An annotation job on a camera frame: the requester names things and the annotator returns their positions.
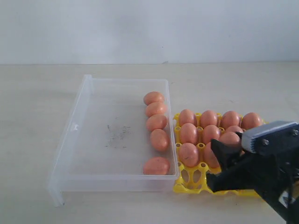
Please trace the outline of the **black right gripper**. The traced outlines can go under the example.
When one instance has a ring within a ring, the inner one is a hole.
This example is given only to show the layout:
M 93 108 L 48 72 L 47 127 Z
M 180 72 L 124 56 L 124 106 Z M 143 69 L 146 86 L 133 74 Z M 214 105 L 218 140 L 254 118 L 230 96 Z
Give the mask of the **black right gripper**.
M 252 189 L 268 204 L 299 204 L 299 151 L 262 156 L 245 152 L 240 146 L 212 139 L 211 150 L 221 172 L 208 174 L 213 192 Z

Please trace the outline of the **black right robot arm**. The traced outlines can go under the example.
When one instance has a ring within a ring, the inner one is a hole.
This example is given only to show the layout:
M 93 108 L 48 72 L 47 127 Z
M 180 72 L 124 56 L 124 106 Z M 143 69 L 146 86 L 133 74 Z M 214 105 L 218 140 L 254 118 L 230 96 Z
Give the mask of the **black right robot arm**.
M 274 148 L 259 154 L 212 140 L 211 149 L 221 167 L 219 174 L 206 176 L 211 191 L 253 190 L 286 223 L 299 222 L 299 198 L 295 195 L 299 179 L 298 147 L 280 152 Z

